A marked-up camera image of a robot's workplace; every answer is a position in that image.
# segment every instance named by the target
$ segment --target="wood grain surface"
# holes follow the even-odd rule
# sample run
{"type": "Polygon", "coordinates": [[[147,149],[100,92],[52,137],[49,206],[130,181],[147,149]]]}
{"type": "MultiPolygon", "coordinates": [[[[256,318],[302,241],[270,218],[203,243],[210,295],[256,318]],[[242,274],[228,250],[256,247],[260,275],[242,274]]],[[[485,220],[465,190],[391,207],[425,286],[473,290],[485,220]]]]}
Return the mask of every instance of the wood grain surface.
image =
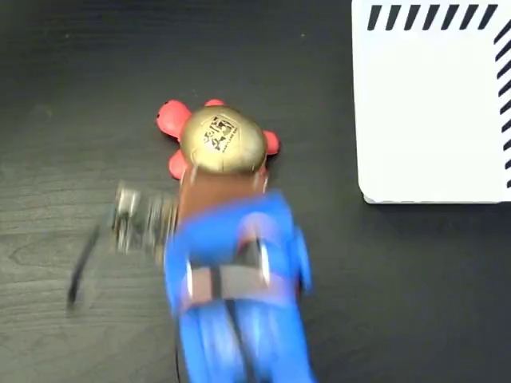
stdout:
{"type": "Polygon", "coordinates": [[[2,383],[176,381],[161,272],[147,259],[103,243],[86,310],[65,312],[73,262],[118,180],[177,188],[177,144],[153,123],[169,98],[222,98],[279,134],[270,186],[307,237],[315,291],[302,312],[319,381],[510,380],[510,211],[363,203],[349,2],[0,10],[2,383]]]}

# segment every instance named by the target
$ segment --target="logo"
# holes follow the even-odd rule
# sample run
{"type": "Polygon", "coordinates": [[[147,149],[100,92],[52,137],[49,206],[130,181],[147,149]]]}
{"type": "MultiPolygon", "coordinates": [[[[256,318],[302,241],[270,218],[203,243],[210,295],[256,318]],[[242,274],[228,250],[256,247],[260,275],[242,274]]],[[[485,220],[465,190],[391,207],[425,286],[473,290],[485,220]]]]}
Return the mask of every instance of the logo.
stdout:
{"type": "Polygon", "coordinates": [[[204,144],[225,153],[237,131],[238,128],[225,116],[215,116],[204,134],[204,144]]]}

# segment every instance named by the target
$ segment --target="blue plastic body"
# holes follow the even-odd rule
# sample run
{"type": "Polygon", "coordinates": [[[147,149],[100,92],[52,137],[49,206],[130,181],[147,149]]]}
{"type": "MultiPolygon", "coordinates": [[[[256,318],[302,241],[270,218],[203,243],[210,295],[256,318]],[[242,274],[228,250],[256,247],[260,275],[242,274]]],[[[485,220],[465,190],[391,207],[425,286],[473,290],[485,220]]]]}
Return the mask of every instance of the blue plastic body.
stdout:
{"type": "MultiPolygon", "coordinates": [[[[240,223],[251,213],[271,217],[279,228],[279,243],[265,243],[272,273],[302,281],[311,289],[311,269],[302,232],[278,192],[224,205],[183,222],[165,250],[165,285],[174,316],[188,254],[203,264],[225,263],[235,254],[240,223]]],[[[290,294],[285,305],[243,300],[236,303],[237,319],[253,357],[255,372],[273,383],[316,382],[297,307],[290,294]]],[[[193,307],[180,315],[180,337],[191,383],[234,383],[244,374],[242,358],[220,301],[193,307]]]]}

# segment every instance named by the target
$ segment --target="gold dome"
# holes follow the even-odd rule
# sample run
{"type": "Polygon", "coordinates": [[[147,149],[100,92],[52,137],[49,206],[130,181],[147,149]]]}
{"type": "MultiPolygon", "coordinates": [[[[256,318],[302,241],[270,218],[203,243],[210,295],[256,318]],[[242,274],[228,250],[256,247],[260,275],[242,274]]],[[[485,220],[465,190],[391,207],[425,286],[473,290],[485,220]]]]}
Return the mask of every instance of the gold dome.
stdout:
{"type": "Polygon", "coordinates": [[[227,106],[207,106],[186,121],[180,139],[189,164],[212,172],[254,172],[266,160],[262,129],[227,106]]]}

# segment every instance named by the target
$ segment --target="red plastic piece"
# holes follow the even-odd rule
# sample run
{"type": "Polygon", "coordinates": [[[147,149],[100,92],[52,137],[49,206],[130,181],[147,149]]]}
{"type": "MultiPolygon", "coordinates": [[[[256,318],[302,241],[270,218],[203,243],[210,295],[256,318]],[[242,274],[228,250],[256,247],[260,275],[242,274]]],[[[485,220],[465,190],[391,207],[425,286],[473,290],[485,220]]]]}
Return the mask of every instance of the red plastic piece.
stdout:
{"type": "Polygon", "coordinates": [[[274,132],[269,132],[268,130],[265,130],[263,133],[264,136],[266,137],[267,154],[269,154],[270,156],[277,154],[280,149],[280,142],[279,139],[277,138],[277,135],[274,134],[274,132]]]}
{"type": "Polygon", "coordinates": [[[170,100],[160,108],[156,116],[158,128],[179,141],[186,120],[192,115],[181,101],[170,100]]]}
{"type": "Polygon", "coordinates": [[[184,159],[183,152],[178,150],[175,152],[168,162],[168,170],[172,177],[177,178],[178,180],[184,175],[184,171],[187,167],[186,160],[184,159]]]}
{"type": "Polygon", "coordinates": [[[217,100],[215,98],[211,99],[206,104],[204,104],[204,106],[221,106],[221,105],[225,105],[225,103],[222,100],[217,100]]]}
{"type": "MultiPolygon", "coordinates": [[[[211,99],[204,105],[215,106],[225,105],[225,103],[222,100],[211,99]]],[[[190,112],[188,107],[181,101],[170,100],[165,102],[165,104],[160,108],[160,111],[156,116],[156,124],[163,133],[176,138],[179,142],[184,125],[191,115],[192,112],[190,112]]],[[[279,138],[273,132],[265,130],[263,133],[267,142],[267,154],[269,156],[277,154],[280,149],[279,138]]],[[[187,166],[188,164],[186,163],[186,159],[184,158],[181,150],[174,153],[168,162],[168,170],[172,176],[178,180],[180,180],[183,176],[187,166]]],[[[263,166],[259,172],[264,174],[266,172],[266,168],[263,166]]]]}

